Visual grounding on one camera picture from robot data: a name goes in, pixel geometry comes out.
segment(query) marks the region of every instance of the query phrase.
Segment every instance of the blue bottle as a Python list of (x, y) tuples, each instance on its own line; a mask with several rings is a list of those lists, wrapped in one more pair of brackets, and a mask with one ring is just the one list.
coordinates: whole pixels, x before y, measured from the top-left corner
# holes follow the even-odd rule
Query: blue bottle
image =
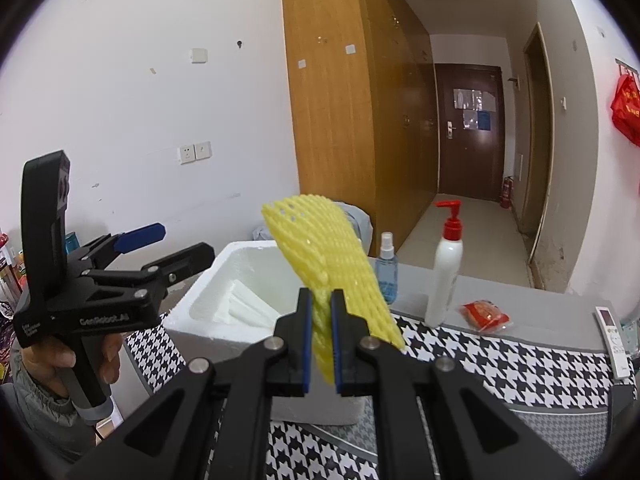
[(392, 304), (398, 297), (398, 258), (394, 253), (394, 236), (388, 232), (382, 233), (376, 277), (386, 304)]

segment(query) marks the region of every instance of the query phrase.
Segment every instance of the air conditioner remote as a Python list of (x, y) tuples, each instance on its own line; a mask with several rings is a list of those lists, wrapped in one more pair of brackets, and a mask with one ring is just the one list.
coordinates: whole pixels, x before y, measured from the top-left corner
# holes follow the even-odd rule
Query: air conditioner remote
[(625, 347), (622, 344), (622, 331), (618, 328), (618, 324), (611, 314), (611, 311), (606, 306), (597, 306), (596, 318), (598, 319), (600, 330), (602, 330), (604, 341), (609, 350), (613, 377), (616, 380), (629, 377), (631, 370), (629, 369), (629, 362), (626, 358)]

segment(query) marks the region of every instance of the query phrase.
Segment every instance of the human hand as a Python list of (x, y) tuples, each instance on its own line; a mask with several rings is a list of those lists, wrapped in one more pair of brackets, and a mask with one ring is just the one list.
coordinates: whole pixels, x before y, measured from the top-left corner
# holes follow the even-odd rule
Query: human hand
[[(108, 334), (102, 342), (104, 361), (100, 365), (100, 377), (107, 384), (113, 384), (120, 376), (121, 334)], [(56, 368), (72, 368), (76, 364), (76, 354), (59, 339), (46, 337), (28, 348), (23, 348), (22, 364), (29, 375), (60, 397), (68, 397), (69, 392), (58, 377)]]

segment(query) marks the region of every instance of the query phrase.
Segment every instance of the metal bolt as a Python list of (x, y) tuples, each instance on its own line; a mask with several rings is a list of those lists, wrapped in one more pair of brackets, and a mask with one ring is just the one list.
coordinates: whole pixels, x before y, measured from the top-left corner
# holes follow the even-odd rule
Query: metal bolt
[(194, 374), (203, 374), (209, 369), (209, 361), (204, 357), (196, 357), (189, 361), (189, 370)]
[(272, 335), (264, 340), (264, 347), (267, 350), (280, 350), (283, 346), (284, 340), (276, 335)]
[(436, 359), (436, 368), (441, 372), (450, 372), (455, 368), (456, 362), (446, 355)]
[(375, 350), (380, 346), (380, 339), (366, 335), (360, 340), (360, 346), (367, 350)]

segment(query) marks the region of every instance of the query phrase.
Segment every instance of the fire extinguisher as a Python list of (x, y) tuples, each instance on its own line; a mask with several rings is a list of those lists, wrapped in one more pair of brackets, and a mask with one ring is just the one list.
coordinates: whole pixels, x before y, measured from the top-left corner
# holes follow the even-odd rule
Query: fire extinguisher
[(513, 177), (506, 176), (502, 181), (502, 195), (500, 196), (500, 206), (505, 209), (511, 207), (511, 191), (513, 191)]

